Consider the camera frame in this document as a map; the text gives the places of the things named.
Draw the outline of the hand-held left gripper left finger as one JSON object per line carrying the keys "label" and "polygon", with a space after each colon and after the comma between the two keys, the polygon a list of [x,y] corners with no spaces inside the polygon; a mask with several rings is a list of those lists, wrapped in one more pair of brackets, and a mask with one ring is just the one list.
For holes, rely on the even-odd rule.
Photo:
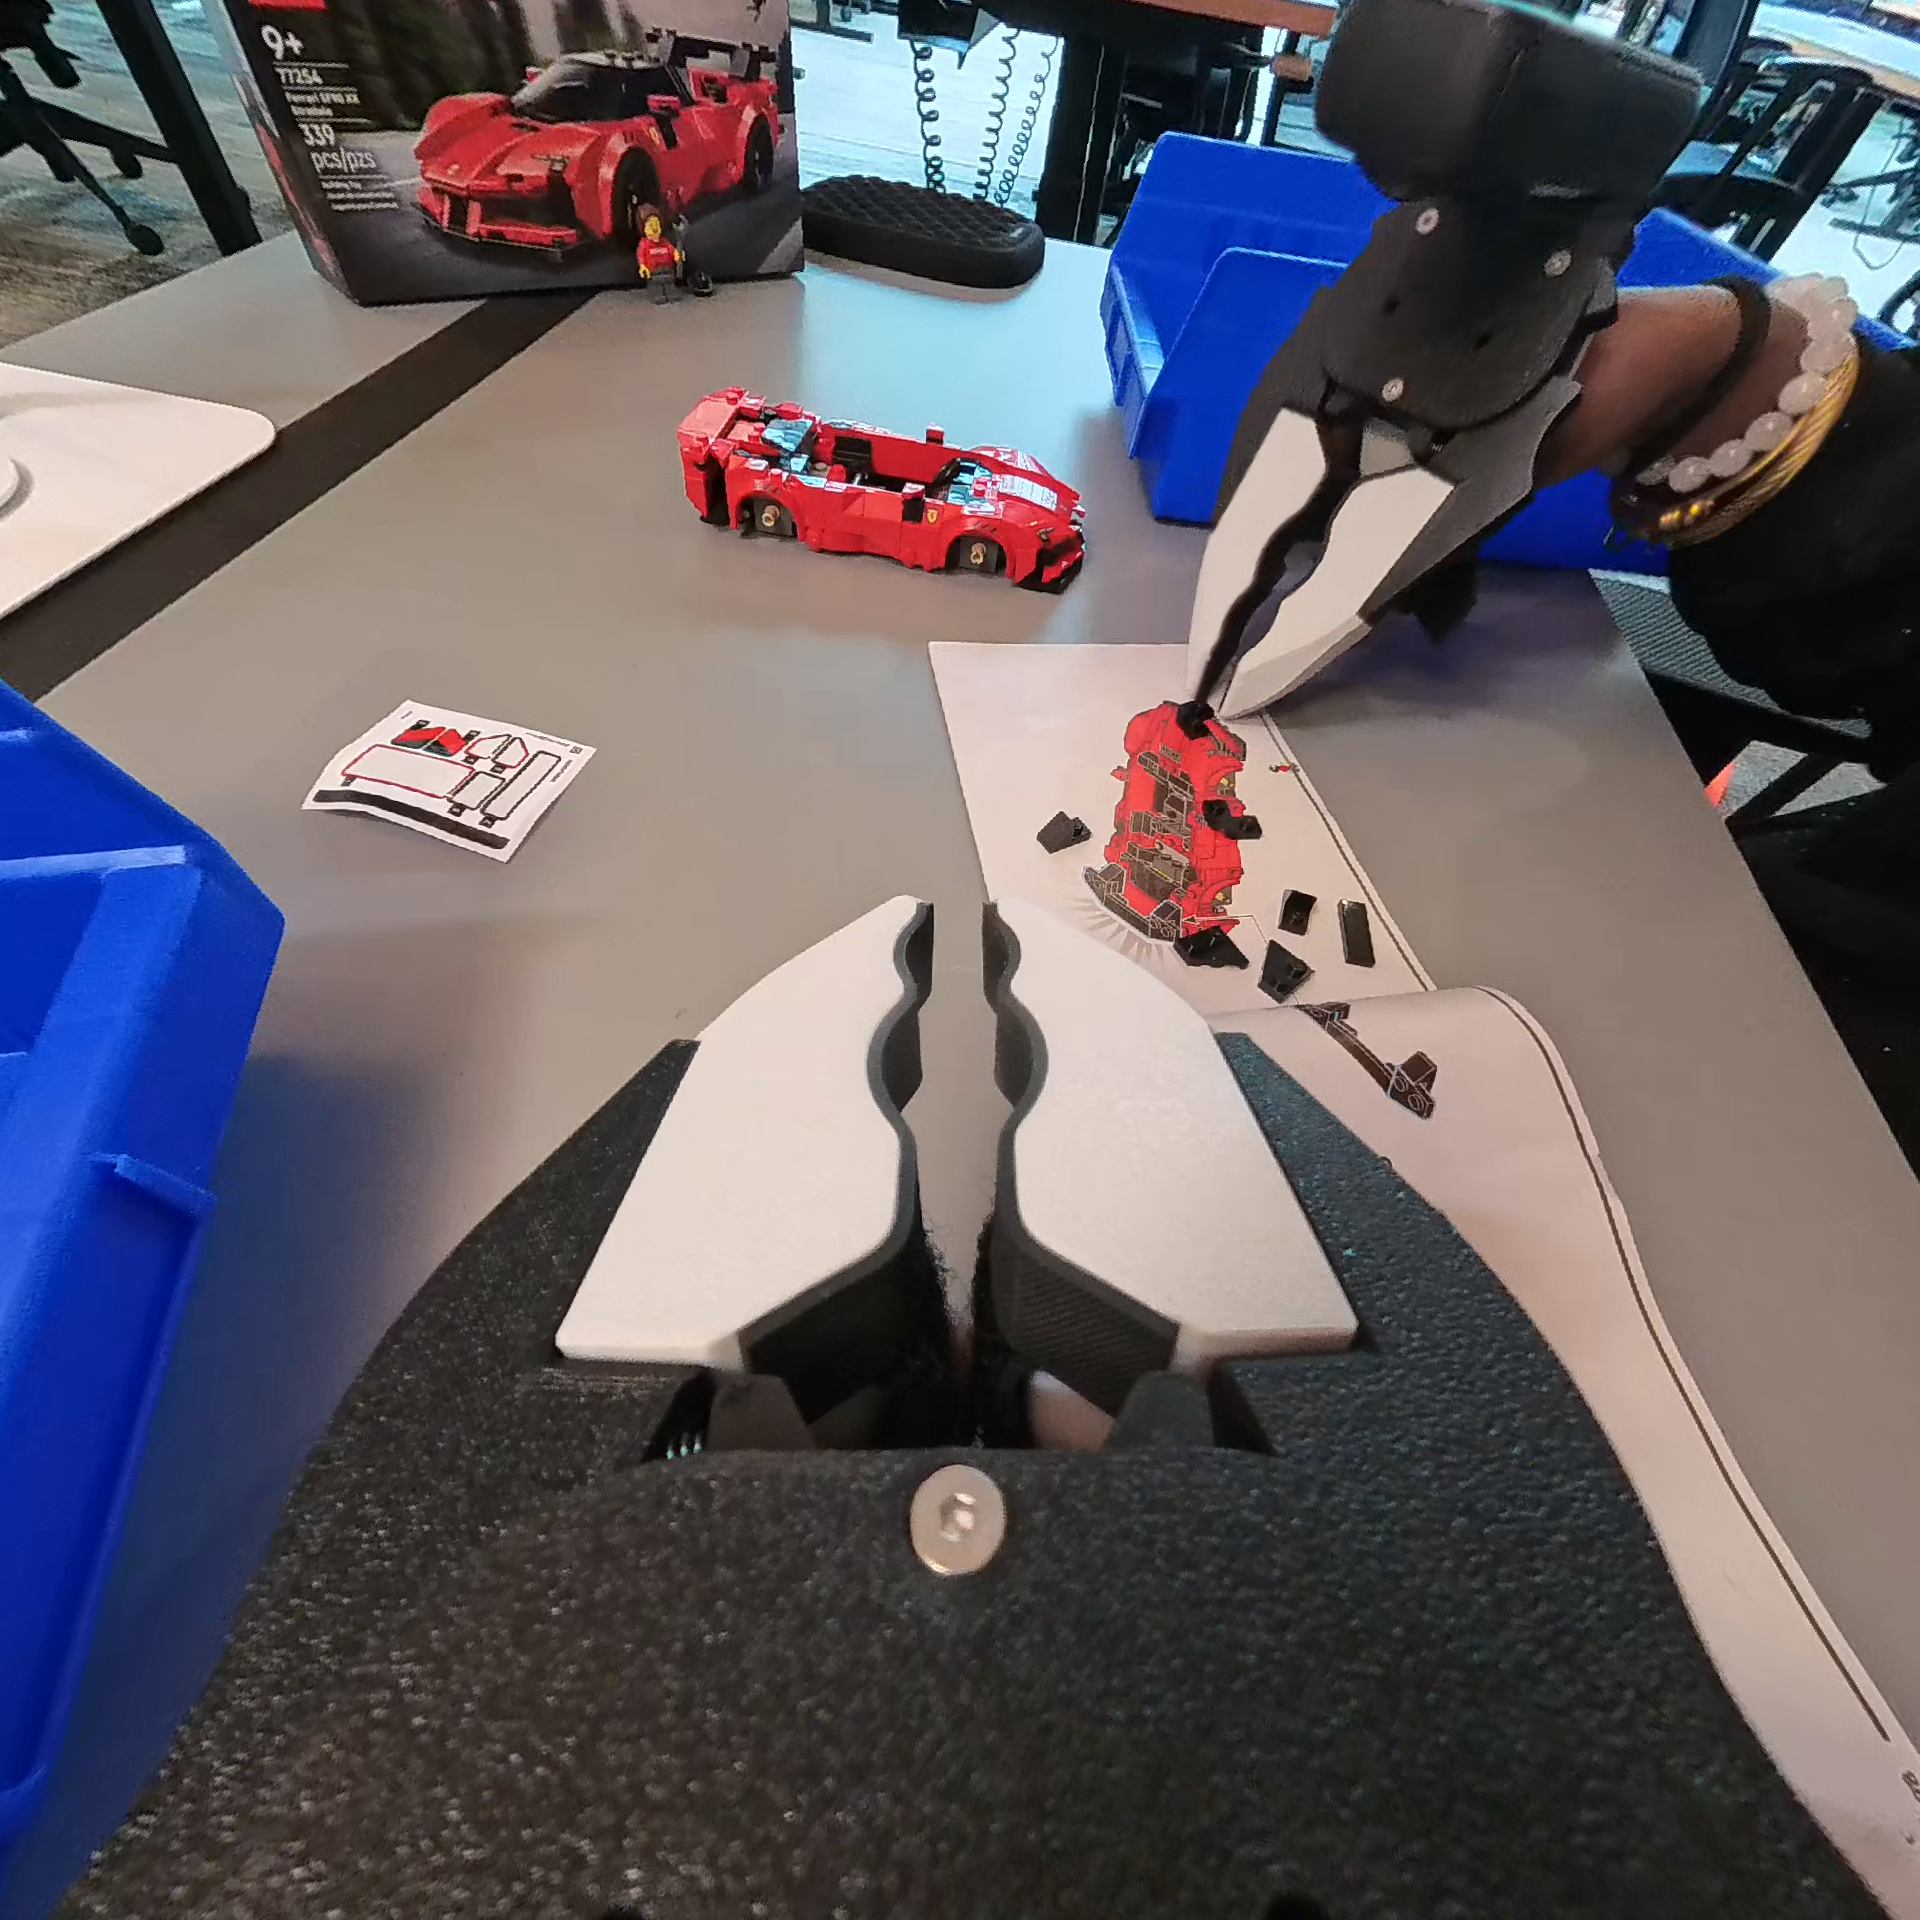
{"label": "hand-held left gripper left finger", "polygon": [[778,1379],[814,1422],[868,1389],[939,1425],[949,1314],[905,1108],[932,907],[886,899],[692,1047],[554,1334],[569,1363]]}

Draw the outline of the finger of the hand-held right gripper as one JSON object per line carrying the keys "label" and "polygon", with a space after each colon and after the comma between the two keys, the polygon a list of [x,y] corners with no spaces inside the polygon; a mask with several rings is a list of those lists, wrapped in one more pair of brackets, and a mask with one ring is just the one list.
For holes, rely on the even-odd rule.
{"label": "finger of the hand-held right gripper", "polygon": [[1201,554],[1188,623],[1188,702],[1212,705],[1245,622],[1277,579],[1307,507],[1327,477],[1317,421],[1281,409],[1219,508]]}
{"label": "finger of the hand-held right gripper", "polygon": [[1322,444],[1327,477],[1290,546],[1316,542],[1317,554],[1265,632],[1238,648],[1217,693],[1219,716],[1249,716],[1352,651],[1374,623],[1366,605],[1386,593],[1394,569],[1451,499],[1451,479],[1410,459],[1390,433],[1379,432],[1378,443],[1386,467],[1353,479],[1334,473]]}

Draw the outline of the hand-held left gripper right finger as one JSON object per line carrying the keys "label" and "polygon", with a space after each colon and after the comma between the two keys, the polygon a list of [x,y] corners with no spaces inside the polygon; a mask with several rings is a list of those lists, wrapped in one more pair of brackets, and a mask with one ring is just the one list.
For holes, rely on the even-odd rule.
{"label": "hand-held left gripper right finger", "polygon": [[1235,1361],[1356,1312],[1209,1021],[1045,909],[982,909],[1008,1116],[972,1274],[991,1449],[1265,1449]]}

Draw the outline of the blue plastic bin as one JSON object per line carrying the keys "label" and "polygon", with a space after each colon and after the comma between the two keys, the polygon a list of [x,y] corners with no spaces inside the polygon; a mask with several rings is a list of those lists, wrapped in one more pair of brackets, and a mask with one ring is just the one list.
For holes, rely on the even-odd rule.
{"label": "blue plastic bin", "polygon": [[41,1810],[282,918],[1,685],[1,1840]]}
{"label": "blue plastic bin", "polygon": [[[1125,446],[1155,517],[1209,526],[1240,412],[1312,294],[1371,237],[1386,202],[1345,156],[1165,135],[1139,176],[1099,299]],[[1669,210],[1638,223],[1620,288],[1770,263]],[[1534,496],[1481,546],[1488,563],[1666,573],[1668,554],[1615,535],[1607,483]]]}

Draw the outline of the cluster of black lego pieces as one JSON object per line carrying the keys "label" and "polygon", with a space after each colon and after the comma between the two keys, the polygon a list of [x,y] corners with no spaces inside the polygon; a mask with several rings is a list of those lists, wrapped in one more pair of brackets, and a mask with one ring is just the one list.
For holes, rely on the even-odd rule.
{"label": "cluster of black lego pieces", "polygon": [[1353,863],[1296,788],[1283,798],[1175,792],[1169,815],[1131,807],[1102,834],[1057,809],[1018,849],[1049,909],[1201,1014],[1420,989]]}

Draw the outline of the person's right forearm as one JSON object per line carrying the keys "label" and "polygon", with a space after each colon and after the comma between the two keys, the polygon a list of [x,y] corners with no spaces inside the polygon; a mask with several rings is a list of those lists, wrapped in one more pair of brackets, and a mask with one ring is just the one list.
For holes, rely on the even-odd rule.
{"label": "person's right forearm", "polygon": [[1800,716],[1860,722],[1867,767],[1918,758],[1918,349],[1863,344],[1840,417],[1791,483],[1668,559],[1718,666]]}

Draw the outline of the lego instruction booklet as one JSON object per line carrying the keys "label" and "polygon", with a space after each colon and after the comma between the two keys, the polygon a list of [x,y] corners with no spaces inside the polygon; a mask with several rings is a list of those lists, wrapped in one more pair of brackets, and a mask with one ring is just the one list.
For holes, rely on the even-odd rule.
{"label": "lego instruction booklet", "polygon": [[[1102,834],[1130,776],[1123,732],[1169,690],[1167,646],[936,644],[932,675],[988,891],[1042,903],[1029,812]],[[1229,722],[1238,795],[1301,792],[1363,876],[1420,989],[1356,998],[1356,1042],[1307,1042],[1304,1014],[1245,1025],[1277,1063],[1386,1154],[1474,1247],[1571,1371],[1634,1487],[1679,1595],[1746,1723],[1892,1916],[1915,1916],[1915,1747],[1814,1595],[1723,1433],[1648,1282],[1574,1081],[1510,995],[1446,986],[1417,959],[1328,805],[1270,716]],[[1347,1043],[1334,1066],[1334,1043]]]}

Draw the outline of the red lego car model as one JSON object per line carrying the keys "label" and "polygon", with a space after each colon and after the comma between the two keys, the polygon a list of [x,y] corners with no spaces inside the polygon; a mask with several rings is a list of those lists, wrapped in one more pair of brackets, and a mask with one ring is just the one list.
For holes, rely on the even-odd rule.
{"label": "red lego car model", "polygon": [[709,526],[873,555],[924,573],[1058,593],[1085,561],[1085,511],[1064,479],[1001,444],[897,435],[728,388],[678,422],[689,505]]}

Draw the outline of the lego car set box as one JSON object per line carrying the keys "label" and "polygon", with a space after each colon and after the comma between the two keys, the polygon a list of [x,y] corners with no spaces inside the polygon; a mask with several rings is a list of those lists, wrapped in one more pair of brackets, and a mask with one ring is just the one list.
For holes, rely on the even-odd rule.
{"label": "lego car set box", "polygon": [[802,265],[780,3],[208,5],[316,269],[357,305]]}

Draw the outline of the person's right hand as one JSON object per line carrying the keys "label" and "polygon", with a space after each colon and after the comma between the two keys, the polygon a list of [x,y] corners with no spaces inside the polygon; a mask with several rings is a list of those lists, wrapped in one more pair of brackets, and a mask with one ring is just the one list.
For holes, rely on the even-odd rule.
{"label": "person's right hand", "polygon": [[1578,396],[1538,448],[1533,483],[1617,471],[1692,404],[1741,340],[1741,300],[1710,285],[1623,289],[1574,370]]}

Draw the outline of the black mesh office chair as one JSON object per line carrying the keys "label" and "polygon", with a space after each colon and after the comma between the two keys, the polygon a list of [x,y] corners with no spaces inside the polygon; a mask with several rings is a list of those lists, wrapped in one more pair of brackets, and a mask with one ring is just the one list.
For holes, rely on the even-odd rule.
{"label": "black mesh office chair", "polygon": [[1915,77],[1830,48],[1746,36],[1652,204],[1743,252],[1774,259],[1884,110],[1915,116]]}

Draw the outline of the black wrist band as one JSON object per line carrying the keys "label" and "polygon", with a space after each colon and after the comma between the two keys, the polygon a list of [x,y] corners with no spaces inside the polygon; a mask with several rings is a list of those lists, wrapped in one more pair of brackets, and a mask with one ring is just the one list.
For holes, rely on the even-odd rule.
{"label": "black wrist band", "polygon": [[1618,471],[1620,479],[1669,458],[1724,402],[1762,349],[1772,321],[1772,302],[1765,297],[1762,284],[1745,274],[1723,274],[1701,280],[1692,291],[1708,288],[1724,291],[1735,302],[1739,338],[1718,372],[1694,396],[1669,409],[1654,427],[1648,427],[1638,443],[1633,444]]}

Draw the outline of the black textured pad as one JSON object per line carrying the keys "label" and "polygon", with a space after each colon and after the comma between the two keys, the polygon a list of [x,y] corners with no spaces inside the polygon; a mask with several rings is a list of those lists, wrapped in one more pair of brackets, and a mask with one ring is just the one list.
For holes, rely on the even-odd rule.
{"label": "black textured pad", "polygon": [[1044,265],[1044,232],[1010,208],[872,174],[802,187],[802,245],[905,276],[1015,289]]}

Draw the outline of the sticker sheet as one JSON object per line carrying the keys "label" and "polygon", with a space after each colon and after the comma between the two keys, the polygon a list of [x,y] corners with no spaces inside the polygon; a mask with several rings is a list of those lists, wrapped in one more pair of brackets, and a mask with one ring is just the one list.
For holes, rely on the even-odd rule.
{"label": "sticker sheet", "polygon": [[592,755],[513,722],[400,704],[324,761],[300,807],[395,822],[507,863]]}

